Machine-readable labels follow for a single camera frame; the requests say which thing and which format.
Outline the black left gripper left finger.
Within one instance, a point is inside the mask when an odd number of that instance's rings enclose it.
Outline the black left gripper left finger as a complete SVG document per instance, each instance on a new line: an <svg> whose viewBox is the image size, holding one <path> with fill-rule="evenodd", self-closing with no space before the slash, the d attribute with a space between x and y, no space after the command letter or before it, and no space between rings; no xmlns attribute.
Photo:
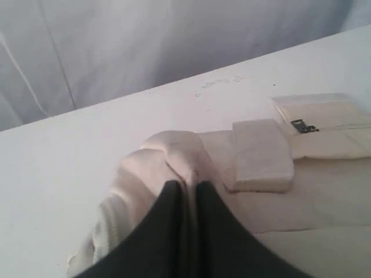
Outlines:
<svg viewBox="0 0 371 278"><path fill-rule="evenodd" d="M78 277L177 277L182 205L180 184L167 181L134 231Z"/></svg>

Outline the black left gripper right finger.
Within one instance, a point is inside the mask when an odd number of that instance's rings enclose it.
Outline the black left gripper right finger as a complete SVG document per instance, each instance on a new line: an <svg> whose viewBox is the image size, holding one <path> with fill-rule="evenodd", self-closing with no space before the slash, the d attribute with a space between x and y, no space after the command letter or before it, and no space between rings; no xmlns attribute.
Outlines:
<svg viewBox="0 0 371 278"><path fill-rule="evenodd" d="M196 187L201 277L309 277L261 244L209 181Z"/></svg>

